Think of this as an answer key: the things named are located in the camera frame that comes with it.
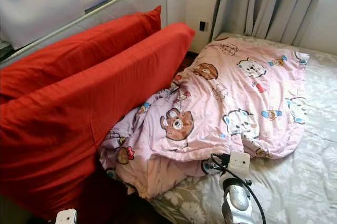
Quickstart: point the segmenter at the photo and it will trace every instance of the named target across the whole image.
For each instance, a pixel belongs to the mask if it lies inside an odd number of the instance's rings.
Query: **silver device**
[[[247,180],[250,155],[243,152],[231,152],[227,169],[234,172],[243,181]],[[254,224],[252,219],[251,195],[240,180],[229,172],[220,176],[220,186],[224,191],[222,214],[225,224]]]

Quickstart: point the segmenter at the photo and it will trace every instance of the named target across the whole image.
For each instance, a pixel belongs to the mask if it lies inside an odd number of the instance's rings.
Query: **electrical outlet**
[[[199,23],[199,30],[200,31],[207,31],[207,28],[208,28],[208,23],[200,21],[200,23]]]

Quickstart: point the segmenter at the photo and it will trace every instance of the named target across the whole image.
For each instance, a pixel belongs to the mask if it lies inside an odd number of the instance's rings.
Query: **white bag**
[[[80,0],[0,0],[1,38],[18,49],[84,14]]]

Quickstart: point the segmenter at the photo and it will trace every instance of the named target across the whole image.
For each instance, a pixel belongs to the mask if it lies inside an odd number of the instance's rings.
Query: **bedsheet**
[[[290,47],[240,35],[220,36]],[[295,152],[283,159],[251,160],[252,189],[270,224],[335,223],[337,219],[337,56],[300,51],[311,55],[306,69],[309,110],[304,137]],[[188,177],[150,203],[173,223],[223,223],[219,174]],[[253,219],[262,223],[254,201]]]

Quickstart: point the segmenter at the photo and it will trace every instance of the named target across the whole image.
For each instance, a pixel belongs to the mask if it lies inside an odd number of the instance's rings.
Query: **wooden floor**
[[[193,63],[197,55],[198,54],[194,52],[187,52],[176,73],[182,72],[186,67],[189,67]]]

